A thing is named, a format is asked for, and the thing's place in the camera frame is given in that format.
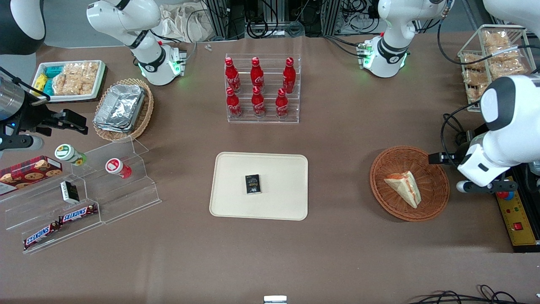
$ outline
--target bottle with green label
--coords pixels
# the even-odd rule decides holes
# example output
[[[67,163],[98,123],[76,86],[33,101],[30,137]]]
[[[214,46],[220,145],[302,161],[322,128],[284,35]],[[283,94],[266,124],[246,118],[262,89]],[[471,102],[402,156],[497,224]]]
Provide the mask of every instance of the bottle with green label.
[[[72,163],[76,166],[81,166],[86,161],[86,155],[81,153],[67,143],[63,143],[55,150],[55,156],[61,161]]]

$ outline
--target coca-cola bottle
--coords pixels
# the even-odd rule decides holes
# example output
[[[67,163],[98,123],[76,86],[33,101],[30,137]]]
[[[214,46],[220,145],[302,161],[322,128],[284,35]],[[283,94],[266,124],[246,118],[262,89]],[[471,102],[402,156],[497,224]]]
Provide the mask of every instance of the coca-cola bottle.
[[[259,58],[251,58],[251,84],[254,87],[259,87],[261,92],[265,91],[265,73],[262,71]]]
[[[278,90],[278,98],[275,99],[275,113],[278,116],[279,120],[285,120],[287,118],[287,108],[289,105],[289,100],[285,96],[285,90]]]
[[[251,103],[253,104],[253,111],[255,117],[263,118],[266,115],[265,99],[261,95],[260,87],[253,87],[253,96],[251,96]]]
[[[238,93],[240,91],[240,75],[238,75],[238,70],[230,57],[225,58],[225,77],[229,86]]]
[[[296,81],[296,71],[294,70],[294,59],[289,57],[285,60],[285,70],[283,70],[283,88],[285,93],[290,94],[294,90]]]
[[[232,118],[240,118],[242,116],[240,101],[238,100],[238,96],[234,93],[234,89],[231,87],[227,88],[227,107],[229,108],[229,113]]]

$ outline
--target wicker basket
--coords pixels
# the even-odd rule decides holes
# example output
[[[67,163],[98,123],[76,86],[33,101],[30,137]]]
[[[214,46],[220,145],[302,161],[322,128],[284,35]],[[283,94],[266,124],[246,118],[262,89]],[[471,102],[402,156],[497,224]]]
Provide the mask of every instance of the wicker basket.
[[[384,181],[392,173],[411,171],[422,201],[411,207]],[[448,203],[450,185],[439,165],[428,163],[428,154],[418,148],[397,146],[383,151],[371,167],[369,181],[375,198],[392,215],[410,222],[427,221],[438,216]]]
[[[146,129],[146,126],[148,126],[148,123],[150,122],[150,116],[152,116],[152,110],[154,109],[154,97],[152,96],[152,92],[150,91],[150,88],[146,83],[144,83],[142,80],[139,79],[125,79],[120,80],[116,84],[126,84],[126,85],[138,85],[145,89],[146,95],[144,96],[143,105],[140,108],[139,117],[137,117],[137,121],[135,122],[135,127],[133,128],[133,131],[131,133],[120,133],[120,132],[112,132],[112,131],[105,131],[101,130],[96,127],[94,124],[94,129],[96,130],[99,137],[110,140],[110,141],[117,141],[119,139],[122,139],[124,137],[130,136],[133,138],[139,137],[143,131]],[[111,90],[112,86],[110,86],[105,93],[103,93],[101,99],[99,100],[98,106],[96,108],[96,114],[99,111],[99,108],[103,104],[103,100],[105,100],[105,95]]]

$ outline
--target white bottle cap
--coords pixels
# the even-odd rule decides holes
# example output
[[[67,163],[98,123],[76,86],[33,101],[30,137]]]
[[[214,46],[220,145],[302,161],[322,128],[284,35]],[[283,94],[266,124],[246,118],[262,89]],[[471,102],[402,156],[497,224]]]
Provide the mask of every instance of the white bottle cap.
[[[111,158],[106,164],[105,164],[105,170],[109,172],[110,174],[118,174],[122,169],[124,168],[124,163],[119,160],[118,158]]]
[[[73,147],[67,143],[63,143],[59,145],[58,148],[56,148],[55,150],[56,158],[61,161],[69,160],[70,158],[73,157],[74,154],[75,154],[75,149],[73,149]]]

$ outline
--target brown table surface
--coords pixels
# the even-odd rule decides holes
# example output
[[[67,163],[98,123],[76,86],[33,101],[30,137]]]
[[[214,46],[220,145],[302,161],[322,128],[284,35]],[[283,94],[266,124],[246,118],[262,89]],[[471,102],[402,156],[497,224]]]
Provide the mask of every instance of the brown table surface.
[[[443,35],[456,54],[471,33]],[[366,37],[350,38],[363,41]],[[418,35],[411,56],[390,79],[322,38],[243,39],[202,45],[185,77],[151,87],[156,107],[139,138],[150,152],[148,175],[163,202],[47,250],[23,255],[21,236],[0,229],[3,303],[406,303],[452,289],[478,295],[477,284],[537,301],[538,254],[511,254],[495,199],[452,188],[434,220],[403,222],[372,195],[368,172],[383,149],[441,150],[442,114],[464,104],[460,68],[445,61],[434,35]],[[188,52],[191,46],[185,46]],[[227,123],[225,53],[302,54],[298,125]],[[105,86],[139,77],[126,47],[43,48],[38,62],[103,60]],[[96,103],[53,105],[88,117]],[[479,114],[460,114],[466,128]],[[41,152],[5,153],[2,167],[60,143],[81,151],[107,142],[55,130]],[[300,222],[214,217],[208,211],[215,157],[222,151],[303,154],[309,160],[309,214]],[[4,217],[0,217],[3,226]]]

